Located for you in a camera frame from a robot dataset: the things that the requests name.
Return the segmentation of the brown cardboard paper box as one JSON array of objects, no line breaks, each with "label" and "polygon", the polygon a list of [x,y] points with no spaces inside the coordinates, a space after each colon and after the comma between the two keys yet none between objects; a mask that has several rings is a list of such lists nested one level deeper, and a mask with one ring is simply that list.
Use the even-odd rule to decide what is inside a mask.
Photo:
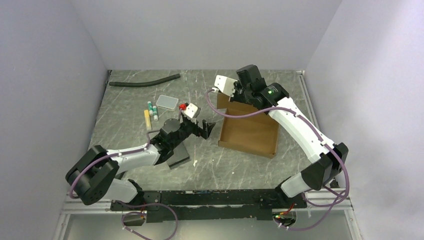
[{"label": "brown cardboard paper box", "polygon": [[280,125],[265,113],[223,119],[218,146],[272,159],[276,156]]}]

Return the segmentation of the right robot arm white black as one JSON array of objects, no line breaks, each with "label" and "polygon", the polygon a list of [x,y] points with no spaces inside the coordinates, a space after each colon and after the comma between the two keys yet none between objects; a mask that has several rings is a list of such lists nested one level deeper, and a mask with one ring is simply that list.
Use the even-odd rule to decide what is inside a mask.
[{"label": "right robot arm white black", "polygon": [[308,190],[320,190],[343,171],[348,148],[335,144],[321,133],[296,106],[289,93],[279,83],[267,84],[256,65],[250,64],[236,71],[233,101],[245,103],[279,123],[298,143],[310,165],[284,180],[276,188],[276,203],[289,207],[295,196]]}]

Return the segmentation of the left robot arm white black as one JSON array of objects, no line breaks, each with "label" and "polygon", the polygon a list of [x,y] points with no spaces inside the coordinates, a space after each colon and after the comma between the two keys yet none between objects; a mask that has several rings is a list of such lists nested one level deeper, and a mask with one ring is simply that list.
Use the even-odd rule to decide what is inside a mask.
[{"label": "left robot arm white black", "polygon": [[214,122],[197,121],[186,117],[170,118],[162,128],[148,131],[147,142],[125,149],[105,149],[101,145],[91,147],[65,176],[70,185],[67,195],[80,199],[86,206],[100,200],[124,203],[137,210],[144,203],[143,189],[132,179],[121,180],[116,176],[131,169],[156,166],[174,155],[175,148],[191,135],[208,139]]}]

